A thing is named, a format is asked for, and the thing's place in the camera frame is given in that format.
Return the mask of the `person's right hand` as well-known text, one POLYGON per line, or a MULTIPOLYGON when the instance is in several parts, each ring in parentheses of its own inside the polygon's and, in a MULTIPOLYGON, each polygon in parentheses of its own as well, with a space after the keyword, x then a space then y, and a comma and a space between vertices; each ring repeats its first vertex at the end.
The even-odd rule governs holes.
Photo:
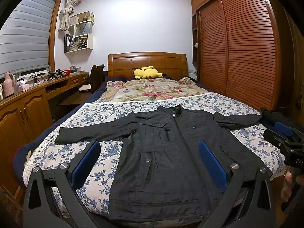
POLYGON ((292 188, 294 186, 294 183, 297 183, 301 186, 304 185, 304 177, 303 175, 299 175, 297 177, 293 177, 290 171, 287 171, 284 176, 284 183, 281 190, 281 199, 283 202, 287 202, 292 194, 292 188))

